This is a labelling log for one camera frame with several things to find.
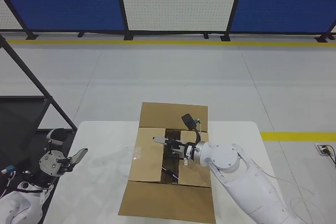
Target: yellow stripe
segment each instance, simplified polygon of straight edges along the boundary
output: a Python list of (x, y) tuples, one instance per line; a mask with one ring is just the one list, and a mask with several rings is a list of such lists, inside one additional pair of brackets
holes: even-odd
[(260, 132), (264, 141), (336, 142), (336, 132)]
[(233, 46), (322, 46), (336, 47), (336, 43), (252, 42), (252, 41), (196, 41), (196, 40), (7, 40), (10, 44), (123, 44), (123, 45), (233, 45)]

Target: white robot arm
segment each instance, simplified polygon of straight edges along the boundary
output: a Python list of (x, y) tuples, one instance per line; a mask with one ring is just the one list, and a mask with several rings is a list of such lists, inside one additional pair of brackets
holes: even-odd
[[(195, 143), (155, 137), (154, 141), (171, 147), (173, 156), (188, 159), (208, 166), (214, 176), (229, 192), (236, 204), (257, 224), (298, 224), (286, 209), (274, 186), (262, 172), (261, 168), (250, 159), (242, 148), (233, 144), (229, 146), (201, 142), (196, 125), (191, 116), (182, 117), (189, 129), (197, 134)], [(231, 174), (238, 170), (240, 160), (246, 164), (246, 171), (233, 181), (228, 181), (221, 172)]]
[(55, 180), (71, 172), (88, 151), (83, 148), (66, 158), (60, 150), (66, 137), (64, 129), (54, 129), (48, 134), (46, 154), (39, 161), (37, 173), (20, 172), (12, 165), (1, 171), (3, 175), (15, 171), (24, 181), (0, 199), (0, 224), (37, 224), (41, 220), (42, 205), (50, 196)]

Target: power strip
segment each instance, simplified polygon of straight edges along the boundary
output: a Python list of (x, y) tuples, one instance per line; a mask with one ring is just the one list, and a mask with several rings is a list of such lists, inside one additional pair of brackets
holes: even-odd
[(316, 149), (317, 149), (317, 151), (318, 151), (318, 153), (319, 153), (320, 156), (329, 156), (323, 150), (330, 151), (331, 152), (331, 156), (334, 156), (333, 152), (331, 151), (331, 149), (327, 145), (325, 145), (325, 144), (315, 143), (315, 147), (316, 147)]

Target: open cardboard box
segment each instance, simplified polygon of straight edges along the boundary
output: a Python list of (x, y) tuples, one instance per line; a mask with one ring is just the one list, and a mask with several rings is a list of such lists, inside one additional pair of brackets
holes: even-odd
[(189, 131), (181, 119), (187, 113), (200, 119), (202, 141), (208, 141), (208, 107), (142, 104), (136, 140), (142, 155), (132, 160), (119, 215), (215, 223), (209, 169), (192, 160), (184, 166), (183, 160), (167, 156), (168, 150), (153, 141), (159, 136), (195, 142), (195, 132)]

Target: gray floor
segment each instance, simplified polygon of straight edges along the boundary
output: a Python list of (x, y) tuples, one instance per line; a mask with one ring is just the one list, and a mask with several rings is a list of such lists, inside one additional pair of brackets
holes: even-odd
[[(271, 41), (246, 36), (235, 40)], [(84, 120), (138, 120), (142, 101), (150, 101), (207, 105), (211, 121), (252, 120), (265, 132), (336, 132), (336, 48), (13, 47), (77, 125)], [(39, 94), (1, 50), (0, 95)], [(41, 127), (57, 126), (68, 127), (51, 108)], [(336, 150), (336, 142), (326, 143)], [(314, 142), (265, 142), (265, 146), (277, 177), (314, 192), (280, 181), (286, 204), (293, 199), (294, 211), (308, 223), (325, 223), (323, 216), (327, 223), (336, 223), (336, 173), (329, 158), (317, 154)], [(295, 199), (301, 197), (309, 202)]]

